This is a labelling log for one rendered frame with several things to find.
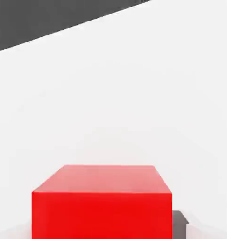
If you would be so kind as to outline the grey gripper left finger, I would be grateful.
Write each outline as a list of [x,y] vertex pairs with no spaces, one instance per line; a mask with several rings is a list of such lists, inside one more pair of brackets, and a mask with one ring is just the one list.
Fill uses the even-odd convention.
[[27,222],[9,229],[6,232],[5,239],[32,239],[31,222]]

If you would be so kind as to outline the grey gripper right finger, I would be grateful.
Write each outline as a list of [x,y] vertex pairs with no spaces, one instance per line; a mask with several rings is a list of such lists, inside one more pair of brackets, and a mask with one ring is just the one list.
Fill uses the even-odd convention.
[[196,218],[187,219],[182,211],[173,210],[173,239],[221,239],[221,234]]

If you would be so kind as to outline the small red cube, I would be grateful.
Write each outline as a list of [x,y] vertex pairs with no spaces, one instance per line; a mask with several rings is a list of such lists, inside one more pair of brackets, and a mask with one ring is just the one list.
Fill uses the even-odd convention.
[[32,239],[173,239],[154,166],[65,165],[32,192]]

